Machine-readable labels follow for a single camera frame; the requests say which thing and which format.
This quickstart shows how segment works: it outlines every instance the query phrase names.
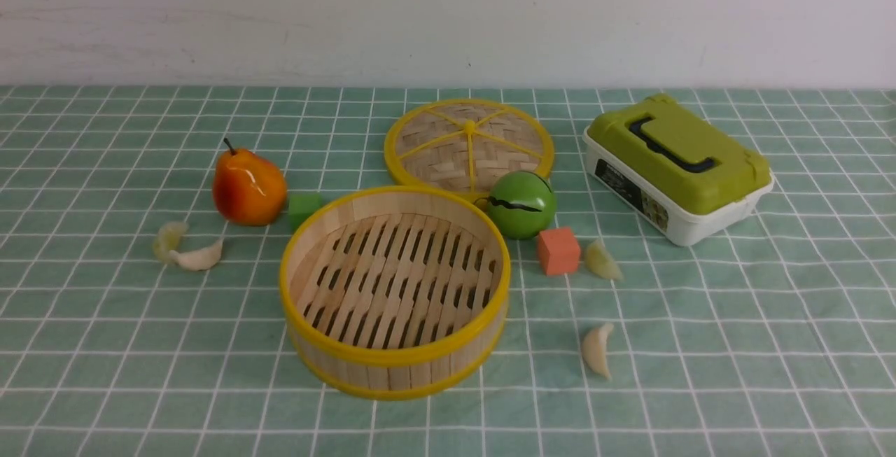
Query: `orange cube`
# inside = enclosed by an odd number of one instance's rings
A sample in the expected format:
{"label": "orange cube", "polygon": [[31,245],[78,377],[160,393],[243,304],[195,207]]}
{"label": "orange cube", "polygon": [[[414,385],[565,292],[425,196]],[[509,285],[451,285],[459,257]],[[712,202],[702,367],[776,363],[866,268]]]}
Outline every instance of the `orange cube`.
{"label": "orange cube", "polygon": [[579,269],[582,247],[569,227],[558,227],[538,233],[538,260],[545,275],[563,275]]}

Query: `white wall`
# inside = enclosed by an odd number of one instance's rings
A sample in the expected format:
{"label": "white wall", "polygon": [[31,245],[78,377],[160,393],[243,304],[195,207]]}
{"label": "white wall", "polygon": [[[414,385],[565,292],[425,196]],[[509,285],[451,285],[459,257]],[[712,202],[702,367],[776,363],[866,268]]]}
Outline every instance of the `white wall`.
{"label": "white wall", "polygon": [[896,0],[0,0],[0,83],[896,86]]}

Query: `foam block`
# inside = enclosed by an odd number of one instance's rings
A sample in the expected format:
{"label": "foam block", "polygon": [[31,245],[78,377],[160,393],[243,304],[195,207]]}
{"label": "foam block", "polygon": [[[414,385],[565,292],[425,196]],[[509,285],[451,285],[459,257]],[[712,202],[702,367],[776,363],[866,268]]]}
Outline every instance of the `foam block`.
{"label": "foam block", "polygon": [[538,233],[535,243],[545,275],[563,275],[579,269],[582,247],[569,227],[543,230]]}
{"label": "foam block", "polygon": [[289,225],[298,230],[314,212],[323,207],[323,196],[319,192],[297,192],[289,195]]}

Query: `green toy ball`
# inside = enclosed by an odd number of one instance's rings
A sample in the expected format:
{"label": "green toy ball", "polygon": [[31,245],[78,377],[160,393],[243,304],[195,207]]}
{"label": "green toy ball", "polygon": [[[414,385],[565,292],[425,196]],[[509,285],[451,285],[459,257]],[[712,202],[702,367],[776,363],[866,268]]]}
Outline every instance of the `green toy ball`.
{"label": "green toy ball", "polygon": [[519,170],[502,176],[492,186],[486,214],[503,236],[515,240],[546,230],[557,213],[557,196],[547,181],[534,172]]}

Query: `bamboo steamer basket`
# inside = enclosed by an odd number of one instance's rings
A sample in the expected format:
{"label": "bamboo steamer basket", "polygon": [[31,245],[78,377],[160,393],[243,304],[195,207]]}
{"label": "bamboo steamer basket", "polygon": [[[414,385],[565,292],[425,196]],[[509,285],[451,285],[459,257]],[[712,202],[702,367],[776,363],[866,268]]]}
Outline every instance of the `bamboo steamer basket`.
{"label": "bamboo steamer basket", "polygon": [[311,373],[345,393],[437,393],[495,348],[510,266],[495,225],[450,192],[355,192],[311,215],[283,253],[289,337]]}
{"label": "bamboo steamer basket", "polygon": [[515,107],[451,99],[401,116],[386,134],[384,154],[396,183],[435,187],[484,206],[482,198],[503,174],[529,170],[547,179],[554,142]]}

